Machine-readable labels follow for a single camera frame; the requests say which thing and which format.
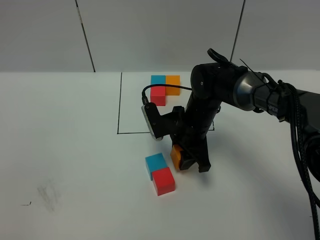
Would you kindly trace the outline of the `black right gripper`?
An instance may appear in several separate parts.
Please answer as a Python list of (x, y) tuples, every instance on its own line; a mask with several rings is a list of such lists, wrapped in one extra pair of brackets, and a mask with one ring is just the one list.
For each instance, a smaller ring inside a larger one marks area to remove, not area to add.
[(185, 109), (175, 106), (172, 112), (161, 115), (153, 102), (147, 104), (147, 116), (156, 137), (169, 135), (179, 145), (179, 170), (188, 170), (195, 162), (200, 173), (211, 168), (206, 135), (210, 127), (210, 109), (192, 102)]

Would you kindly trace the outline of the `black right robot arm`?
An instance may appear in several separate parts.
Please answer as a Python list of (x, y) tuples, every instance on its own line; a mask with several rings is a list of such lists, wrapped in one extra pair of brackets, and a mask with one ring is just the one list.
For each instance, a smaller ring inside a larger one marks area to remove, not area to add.
[(294, 124), (302, 132), (305, 161), (315, 178), (320, 176), (320, 96), (274, 81), (267, 73), (237, 66), (209, 49), (212, 63), (195, 66), (190, 77), (186, 107), (175, 106), (161, 115), (155, 103), (142, 96), (142, 112), (156, 140), (170, 136), (182, 149), (180, 170), (198, 164), (199, 172), (210, 167), (207, 132), (215, 115), (226, 103), (244, 111), (266, 112), (280, 122)]

